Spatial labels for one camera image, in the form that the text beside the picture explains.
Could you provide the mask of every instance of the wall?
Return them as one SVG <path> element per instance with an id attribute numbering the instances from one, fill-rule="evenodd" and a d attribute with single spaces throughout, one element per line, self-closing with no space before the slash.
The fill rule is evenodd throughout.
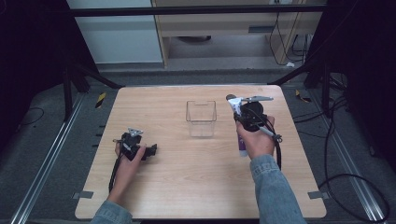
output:
<path id="1" fill-rule="evenodd" d="M 70 8 L 151 7 L 149 0 L 67 0 Z M 76 18 L 96 64 L 162 63 L 153 16 Z"/>

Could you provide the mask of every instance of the person's right hand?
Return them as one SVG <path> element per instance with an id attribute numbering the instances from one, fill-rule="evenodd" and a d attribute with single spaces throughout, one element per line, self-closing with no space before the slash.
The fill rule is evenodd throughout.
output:
<path id="1" fill-rule="evenodd" d="M 274 117 L 268 116 L 267 118 L 268 121 L 272 123 L 272 125 L 275 125 Z M 244 140 L 245 146 L 247 148 L 247 154 L 252 160 L 264 154 L 274 155 L 275 143 L 272 137 L 260 130 L 254 133 L 246 131 L 244 126 L 239 121 L 237 121 L 235 124 L 236 132 Z"/>

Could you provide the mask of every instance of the gray floor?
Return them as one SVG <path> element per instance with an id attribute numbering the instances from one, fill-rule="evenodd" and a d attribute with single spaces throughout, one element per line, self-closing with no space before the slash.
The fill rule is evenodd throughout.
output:
<path id="1" fill-rule="evenodd" d="M 127 86 L 264 84 L 292 70 L 287 66 L 276 64 L 262 35 L 212 36 L 212 39 L 206 42 L 175 38 L 172 45 L 169 64 L 166 68 L 141 67 L 133 72 L 107 71 L 103 75 Z M 317 104 L 306 103 L 295 96 L 297 89 L 304 97 L 310 97 L 313 100 L 317 98 L 320 87 L 308 91 L 302 85 L 303 80 L 304 76 L 299 76 L 282 86 L 290 112 L 294 117 L 318 112 Z M 83 189 L 100 141 L 100 134 L 104 130 L 103 126 L 106 125 L 117 94 L 117 90 L 112 90 L 96 80 L 89 78 L 89 81 L 92 85 L 89 93 L 74 94 L 75 100 L 79 96 L 83 97 L 81 109 L 30 213 L 29 221 L 32 223 L 81 221 L 74 216 L 77 200 L 72 199 L 72 195 Z M 106 92 L 103 105 L 100 108 L 94 108 L 99 94 L 103 91 Z M 341 92 L 332 91 L 332 98 L 335 99 L 341 94 Z M 0 220 L 2 223 L 8 223 L 21 204 L 21 200 L 34 181 L 35 174 L 40 169 L 52 142 L 63 125 L 63 87 L 56 86 L 39 93 L 31 107 L 41 108 L 44 115 L 41 117 L 40 109 L 30 110 L 22 123 L 38 120 L 21 126 L 11 139 L 7 153 L 1 158 Z M 334 120 L 336 131 L 343 140 L 346 151 L 351 157 L 350 160 L 356 164 L 363 176 L 373 181 L 383 192 L 394 211 L 396 174 L 390 170 L 383 159 L 370 156 L 369 146 L 353 116 L 346 111 L 346 107 L 335 112 Z M 326 119 L 318 118 L 298 123 L 296 127 L 300 132 L 305 153 L 319 184 L 324 180 L 325 141 L 323 136 L 328 130 Z M 337 149 L 336 143 L 332 139 L 329 144 L 330 175 L 346 171 L 342 160 L 343 155 Z M 332 189 L 348 209 L 367 218 L 361 205 L 361 198 L 356 193 L 356 187 L 348 178 L 334 180 Z M 378 197 L 376 195 L 374 197 L 383 208 Z M 333 199 L 324 202 L 328 211 L 326 217 L 308 220 L 309 223 L 361 223 L 341 209 Z M 396 216 L 392 213 L 388 223 L 396 223 L 395 218 Z"/>

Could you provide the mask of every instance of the person's left hand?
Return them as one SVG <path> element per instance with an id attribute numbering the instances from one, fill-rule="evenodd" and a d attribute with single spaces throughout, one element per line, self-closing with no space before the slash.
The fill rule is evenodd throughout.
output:
<path id="1" fill-rule="evenodd" d="M 116 144 L 115 150 L 118 156 L 120 153 L 120 143 Z M 111 190 L 107 197 L 109 201 L 119 205 L 122 203 L 121 200 L 125 194 L 125 191 L 128 189 L 129 185 L 133 182 L 134 177 L 136 176 L 137 169 L 139 168 L 142 157 L 145 155 L 145 151 L 146 145 L 141 146 L 132 161 L 129 161 L 126 156 L 121 157 L 119 169 L 116 172 L 113 190 Z"/>

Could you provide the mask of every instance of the transparent box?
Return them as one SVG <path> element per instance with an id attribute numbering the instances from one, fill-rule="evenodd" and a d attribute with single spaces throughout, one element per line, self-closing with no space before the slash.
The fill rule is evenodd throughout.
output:
<path id="1" fill-rule="evenodd" d="M 189 123 L 190 136 L 211 137 L 216 124 L 215 101 L 188 101 L 186 121 Z"/>

